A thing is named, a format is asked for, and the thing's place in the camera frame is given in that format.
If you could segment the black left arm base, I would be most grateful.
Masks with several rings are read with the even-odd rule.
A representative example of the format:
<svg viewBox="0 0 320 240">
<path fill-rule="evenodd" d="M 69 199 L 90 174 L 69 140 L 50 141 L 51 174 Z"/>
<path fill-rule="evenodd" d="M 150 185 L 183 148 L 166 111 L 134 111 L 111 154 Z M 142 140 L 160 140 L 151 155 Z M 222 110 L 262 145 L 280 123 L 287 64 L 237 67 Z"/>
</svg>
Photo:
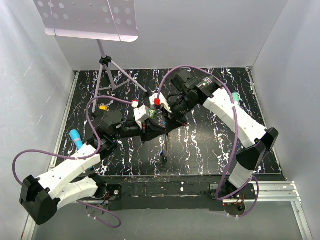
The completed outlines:
<svg viewBox="0 0 320 240">
<path fill-rule="evenodd" d="M 99 207 L 105 207 L 112 201 L 120 201 L 122 199 L 122 186 L 120 184 L 108 184 L 105 187 L 102 202 Z"/>
</svg>

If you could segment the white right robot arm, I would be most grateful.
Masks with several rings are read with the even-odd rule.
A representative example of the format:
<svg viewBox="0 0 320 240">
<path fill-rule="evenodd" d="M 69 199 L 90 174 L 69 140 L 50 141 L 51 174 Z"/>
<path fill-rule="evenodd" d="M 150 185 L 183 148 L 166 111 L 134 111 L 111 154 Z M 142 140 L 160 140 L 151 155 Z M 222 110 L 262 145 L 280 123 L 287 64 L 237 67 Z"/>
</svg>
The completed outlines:
<svg viewBox="0 0 320 240">
<path fill-rule="evenodd" d="M 182 126 L 185 115 L 198 105 L 211 111 L 234 132 L 230 159 L 215 197 L 218 200 L 237 199 L 253 179 L 257 166 L 272 150 L 279 132 L 274 127 L 266 128 L 255 121 L 239 106 L 228 87 L 214 75 L 204 71 L 201 77 L 196 77 L 185 66 L 175 70 L 177 73 L 171 82 L 179 91 L 176 101 L 170 102 L 158 91 L 149 96 L 150 106 L 164 109 L 168 132 Z"/>
</svg>

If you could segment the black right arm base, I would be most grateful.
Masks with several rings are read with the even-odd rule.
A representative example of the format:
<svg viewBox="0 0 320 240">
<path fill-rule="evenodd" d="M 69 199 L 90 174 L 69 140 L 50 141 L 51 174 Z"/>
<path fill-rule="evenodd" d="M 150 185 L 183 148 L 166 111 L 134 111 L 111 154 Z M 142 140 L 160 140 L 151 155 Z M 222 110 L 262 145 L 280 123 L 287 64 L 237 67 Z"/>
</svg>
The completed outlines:
<svg viewBox="0 0 320 240">
<path fill-rule="evenodd" d="M 259 190 L 255 190 L 251 183 L 239 189 L 227 182 L 222 185 L 217 197 L 220 198 L 226 215 L 238 219 L 253 210 L 259 199 L 259 194 Z M 253 200 L 252 206 L 248 209 L 246 209 L 247 200 Z"/>
</svg>

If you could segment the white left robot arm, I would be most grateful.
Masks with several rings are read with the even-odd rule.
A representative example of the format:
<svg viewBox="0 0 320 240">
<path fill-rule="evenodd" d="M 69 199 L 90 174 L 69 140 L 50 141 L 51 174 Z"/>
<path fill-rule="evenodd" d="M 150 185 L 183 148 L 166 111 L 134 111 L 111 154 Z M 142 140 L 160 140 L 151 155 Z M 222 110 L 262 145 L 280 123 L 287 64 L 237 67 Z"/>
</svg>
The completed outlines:
<svg viewBox="0 0 320 240">
<path fill-rule="evenodd" d="M 19 202 L 37 225 L 48 222 L 62 207 L 83 198 L 103 199 L 112 189 L 98 174 L 75 179 L 100 163 L 117 149 L 117 140 L 139 136 L 151 141 L 166 133 L 165 127 L 150 118 L 145 105 L 133 109 L 134 119 L 124 121 L 120 111 L 111 110 L 93 121 L 93 135 L 72 156 L 52 170 L 34 177 L 29 175 L 21 185 Z"/>
</svg>

